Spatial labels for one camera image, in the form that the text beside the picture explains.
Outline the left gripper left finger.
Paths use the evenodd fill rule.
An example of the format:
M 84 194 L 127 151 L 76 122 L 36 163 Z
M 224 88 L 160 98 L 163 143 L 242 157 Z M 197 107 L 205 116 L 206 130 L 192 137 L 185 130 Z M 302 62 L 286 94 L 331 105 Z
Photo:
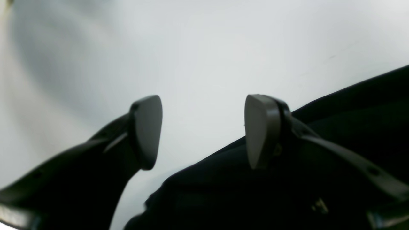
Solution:
M 155 165 L 162 120 L 160 96 L 135 101 L 89 140 L 1 189 L 1 223 L 17 230 L 108 230 L 129 180 Z

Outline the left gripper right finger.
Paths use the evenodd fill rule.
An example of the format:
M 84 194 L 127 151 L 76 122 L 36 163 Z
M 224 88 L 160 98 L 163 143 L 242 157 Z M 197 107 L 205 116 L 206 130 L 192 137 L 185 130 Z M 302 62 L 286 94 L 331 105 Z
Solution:
M 314 229 L 407 230 L 408 184 L 358 153 L 325 140 L 277 98 L 244 104 L 251 169 L 271 170 Z

